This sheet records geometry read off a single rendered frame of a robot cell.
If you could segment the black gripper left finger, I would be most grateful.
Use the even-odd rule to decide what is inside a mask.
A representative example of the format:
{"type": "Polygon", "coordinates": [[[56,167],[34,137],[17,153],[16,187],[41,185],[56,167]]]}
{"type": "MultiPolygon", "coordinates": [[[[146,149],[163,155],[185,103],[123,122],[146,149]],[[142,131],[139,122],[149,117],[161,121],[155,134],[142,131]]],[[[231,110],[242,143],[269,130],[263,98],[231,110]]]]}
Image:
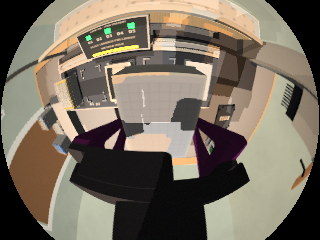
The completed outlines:
{"type": "Polygon", "coordinates": [[[85,144],[91,147],[105,148],[105,142],[118,130],[120,130],[120,132],[113,149],[124,150],[126,134],[121,118],[77,135],[72,142],[85,144]]]}

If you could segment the black flat plate with pegs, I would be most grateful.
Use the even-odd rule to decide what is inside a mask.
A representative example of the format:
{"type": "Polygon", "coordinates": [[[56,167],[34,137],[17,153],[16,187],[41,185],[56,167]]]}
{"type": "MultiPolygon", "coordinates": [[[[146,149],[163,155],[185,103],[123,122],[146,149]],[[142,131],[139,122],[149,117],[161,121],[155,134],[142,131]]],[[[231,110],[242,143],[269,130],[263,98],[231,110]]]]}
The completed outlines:
{"type": "Polygon", "coordinates": [[[234,111],[235,105],[219,105],[214,124],[227,129],[234,111]]]}

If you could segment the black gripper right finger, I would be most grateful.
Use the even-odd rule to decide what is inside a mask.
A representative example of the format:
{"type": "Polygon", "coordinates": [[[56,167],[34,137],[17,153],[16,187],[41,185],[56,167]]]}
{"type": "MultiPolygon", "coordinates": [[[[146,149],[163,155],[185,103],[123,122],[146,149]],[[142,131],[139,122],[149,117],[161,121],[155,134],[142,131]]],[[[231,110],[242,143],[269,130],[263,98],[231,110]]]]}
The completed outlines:
{"type": "Polygon", "coordinates": [[[247,145],[244,136],[199,117],[193,134],[193,141],[199,177],[208,176],[222,162],[237,159],[247,145]],[[199,129],[214,142],[211,154],[203,143],[199,129]]]}

